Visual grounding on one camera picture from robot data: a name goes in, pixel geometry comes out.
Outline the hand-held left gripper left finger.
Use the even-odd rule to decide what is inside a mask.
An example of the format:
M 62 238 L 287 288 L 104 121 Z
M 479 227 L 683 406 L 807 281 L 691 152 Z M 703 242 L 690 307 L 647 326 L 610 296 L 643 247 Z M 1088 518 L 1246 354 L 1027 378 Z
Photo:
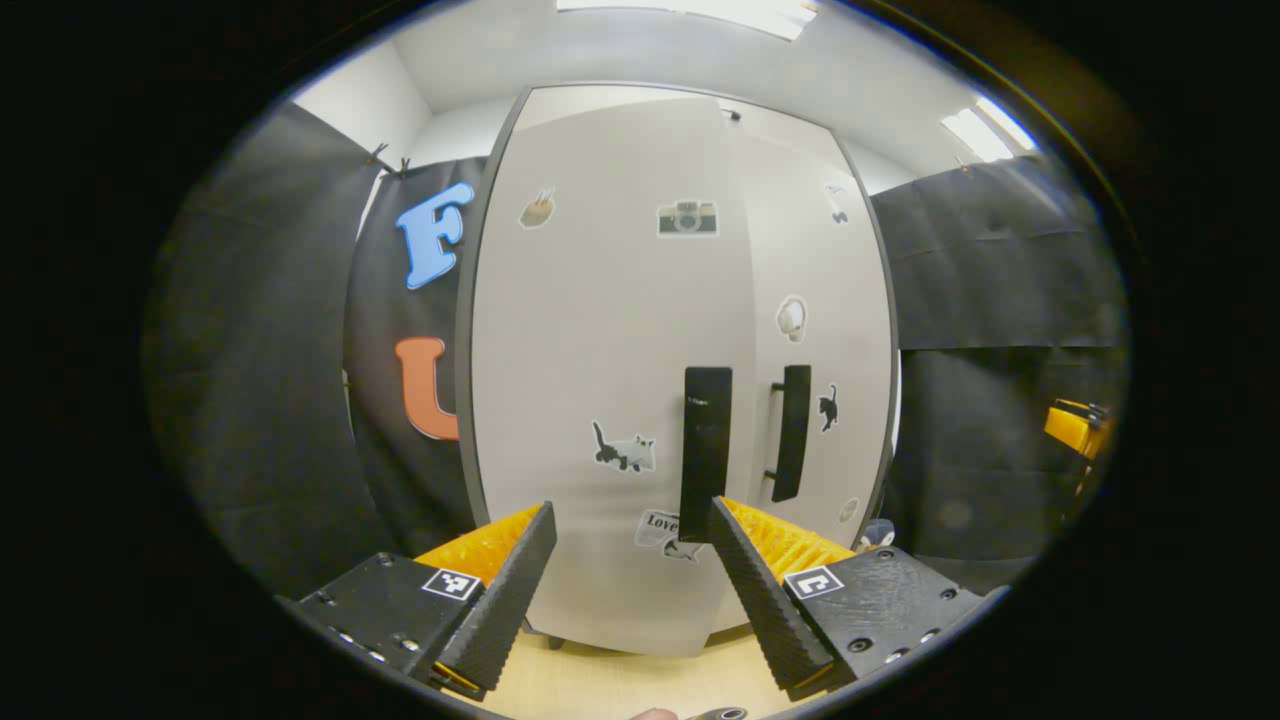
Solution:
M 557 544 L 545 501 L 415 559 L 375 553 L 282 606 L 348 651 L 424 685 L 498 687 Z

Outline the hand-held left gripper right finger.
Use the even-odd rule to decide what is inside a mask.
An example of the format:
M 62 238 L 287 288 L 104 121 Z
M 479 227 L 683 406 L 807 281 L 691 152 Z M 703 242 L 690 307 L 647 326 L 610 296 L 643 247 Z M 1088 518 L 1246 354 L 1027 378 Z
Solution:
M 1001 600 L 893 546 L 854 552 L 717 497 L 708 537 L 780 689 L 792 700 L 867 684 L 943 647 Z

